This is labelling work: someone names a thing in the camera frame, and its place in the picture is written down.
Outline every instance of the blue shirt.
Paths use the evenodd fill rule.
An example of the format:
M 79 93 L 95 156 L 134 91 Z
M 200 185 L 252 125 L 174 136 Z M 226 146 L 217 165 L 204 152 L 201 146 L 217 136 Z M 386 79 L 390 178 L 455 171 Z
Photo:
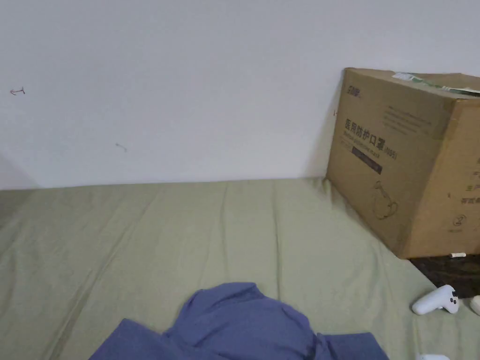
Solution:
M 123 320 L 90 358 L 139 360 L 388 360 L 370 333 L 323 336 L 253 283 L 197 291 L 158 334 Z

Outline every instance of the bed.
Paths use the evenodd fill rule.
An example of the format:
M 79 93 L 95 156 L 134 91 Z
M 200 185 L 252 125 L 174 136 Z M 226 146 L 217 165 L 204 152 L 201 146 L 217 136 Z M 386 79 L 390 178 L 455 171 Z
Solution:
M 253 281 L 314 331 L 392 360 L 480 358 L 480 317 L 416 316 L 434 289 L 326 180 L 0 192 L 0 359 L 87 359 L 123 318 L 162 332 L 200 288 Z

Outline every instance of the wall mark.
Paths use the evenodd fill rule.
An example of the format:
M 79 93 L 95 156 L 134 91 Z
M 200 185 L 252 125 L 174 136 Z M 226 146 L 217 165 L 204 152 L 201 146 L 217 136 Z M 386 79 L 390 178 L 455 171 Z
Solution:
M 14 91 L 13 89 L 10 90 L 10 94 L 17 96 L 16 93 L 23 93 L 23 94 L 25 94 L 24 87 L 22 86 L 22 88 L 21 88 L 20 90 L 17 90 L 17 91 Z
M 116 147 L 121 147 L 121 148 L 123 149 L 123 151 L 124 151 L 124 152 L 127 152 L 127 151 L 128 151 L 128 150 L 127 150 L 127 148 L 126 148 L 125 146 L 123 146 L 123 145 L 120 145 L 119 143 L 115 143 L 115 146 L 116 146 Z

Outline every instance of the white wall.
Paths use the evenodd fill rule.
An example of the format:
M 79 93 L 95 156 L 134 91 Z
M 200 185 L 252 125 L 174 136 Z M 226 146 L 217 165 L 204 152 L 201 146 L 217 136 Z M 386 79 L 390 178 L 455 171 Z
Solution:
M 479 14 L 474 0 L 3 1 L 0 188 L 323 174 L 342 68 L 480 75 Z

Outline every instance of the white controller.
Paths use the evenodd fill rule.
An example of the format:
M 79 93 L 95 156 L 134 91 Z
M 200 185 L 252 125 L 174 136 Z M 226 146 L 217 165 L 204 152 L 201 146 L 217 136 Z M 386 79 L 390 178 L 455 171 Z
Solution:
M 435 309 L 446 309 L 455 314 L 460 307 L 455 289 L 450 285 L 443 285 L 413 304 L 412 310 L 417 315 L 424 315 Z
M 445 355 L 424 354 L 424 355 L 417 355 L 415 360 L 450 360 L 450 359 Z

